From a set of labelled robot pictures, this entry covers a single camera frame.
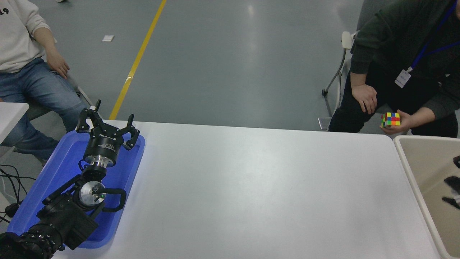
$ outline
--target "gray floor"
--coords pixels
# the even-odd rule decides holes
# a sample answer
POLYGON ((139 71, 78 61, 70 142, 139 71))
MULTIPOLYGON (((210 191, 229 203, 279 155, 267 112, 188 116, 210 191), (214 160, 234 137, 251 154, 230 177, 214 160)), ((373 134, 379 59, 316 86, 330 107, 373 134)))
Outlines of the gray floor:
MULTIPOLYGON (((161 1, 31 1, 72 76, 103 101, 100 114, 109 118, 161 1), (115 37, 101 42, 104 35, 115 37)), ((134 113, 138 121, 320 130, 317 118, 329 116, 321 89, 337 70, 341 33, 355 31, 361 4, 169 0, 117 119, 134 113)), ((382 134, 379 120, 363 132, 382 134)), ((64 134, 55 114, 33 123, 57 139, 64 134)), ((15 153, 8 163, 22 175, 41 170, 28 155, 15 153)))

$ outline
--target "person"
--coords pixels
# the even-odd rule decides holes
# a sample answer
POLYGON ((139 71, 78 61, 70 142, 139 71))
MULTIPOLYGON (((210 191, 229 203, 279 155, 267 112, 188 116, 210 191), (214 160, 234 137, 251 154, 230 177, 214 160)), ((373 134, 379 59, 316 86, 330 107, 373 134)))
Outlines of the person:
MULTIPOLYGON (((27 0, 0 0, 0 98, 21 103, 33 98, 58 113, 66 131, 72 131, 86 106, 67 82, 68 70, 38 7, 27 0)), ((43 161, 57 144, 24 115, 1 145, 43 161)))
POLYGON ((396 0, 358 32, 340 107, 329 131, 359 132, 385 103, 413 135, 457 137, 460 2, 396 0))

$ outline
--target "robotic arm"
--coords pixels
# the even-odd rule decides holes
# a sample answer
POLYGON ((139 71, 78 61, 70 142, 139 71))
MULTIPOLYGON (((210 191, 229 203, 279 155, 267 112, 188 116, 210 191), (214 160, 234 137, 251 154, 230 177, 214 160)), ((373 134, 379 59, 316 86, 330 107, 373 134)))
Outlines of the robotic arm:
POLYGON ((134 147, 139 130, 132 125, 133 114, 123 129, 104 123, 98 115, 100 103, 98 100, 95 110, 81 111, 76 130, 90 134, 82 159, 89 165, 80 167, 81 174, 42 201, 44 207, 37 213, 40 219, 37 224, 19 236, 11 232, 0 235, 0 259, 49 259, 57 250, 63 251, 64 245, 74 250, 98 227, 94 219, 100 212, 117 212, 124 207, 126 191, 106 188, 102 179, 107 167, 116 164, 120 147, 127 150, 134 147), (93 124, 91 130, 87 118, 93 124), (123 135, 128 132, 131 139, 124 141, 123 135), (108 194, 120 195, 117 207, 105 207, 108 194))

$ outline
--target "hand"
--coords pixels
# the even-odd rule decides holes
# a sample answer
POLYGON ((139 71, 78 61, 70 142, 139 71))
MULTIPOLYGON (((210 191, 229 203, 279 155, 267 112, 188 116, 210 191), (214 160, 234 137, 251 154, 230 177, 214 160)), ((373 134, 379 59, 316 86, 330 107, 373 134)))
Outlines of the hand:
POLYGON ((397 113, 399 113, 399 117, 401 119, 399 126, 395 126, 395 125, 391 125, 387 127, 380 126, 382 131, 388 135, 393 135, 396 133, 404 132, 414 127, 412 115, 402 112, 401 110, 398 110, 397 113))
POLYGON ((46 50, 46 59, 48 66, 64 79, 67 79, 67 71, 70 70, 69 65, 65 62, 64 58, 59 54, 56 48, 50 48, 46 50))
POLYGON ((361 106, 362 112, 368 111, 368 114, 373 114, 377 107, 377 91, 372 86, 362 84, 351 87, 353 97, 361 106))

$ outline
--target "yellow floor line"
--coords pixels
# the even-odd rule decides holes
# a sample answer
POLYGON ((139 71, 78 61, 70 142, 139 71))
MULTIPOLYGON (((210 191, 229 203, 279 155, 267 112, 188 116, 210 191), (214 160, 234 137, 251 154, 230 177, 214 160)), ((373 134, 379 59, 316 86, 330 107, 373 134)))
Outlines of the yellow floor line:
POLYGON ((165 4, 166 4, 166 0, 162 0, 160 7, 158 8, 158 11, 156 12, 155 18, 153 18, 152 24, 150 25, 149 31, 147 32, 147 35, 144 38, 144 42, 142 43, 142 46, 139 49, 138 55, 136 59, 134 60, 134 64, 132 65, 131 70, 129 71, 125 84, 123 85, 123 88, 121 89, 120 95, 118 96, 118 99, 116 100, 114 108, 112 109, 112 113, 110 114, 109 120, 114 120, 118 114, 118 111, 120 110, 121 104, 123 103, 126 93, 128 92, 129 85, 131 84, 132 78, 134 77, 134 74, 136 73, 139 62, 141 61, 145 48, 147 47, 147 44, 149 43, 150 37, 152 36, 153 30, 155 29, 156 23, 158 22, 158 19, 160 18, 161 12, 163 11, 165 4))

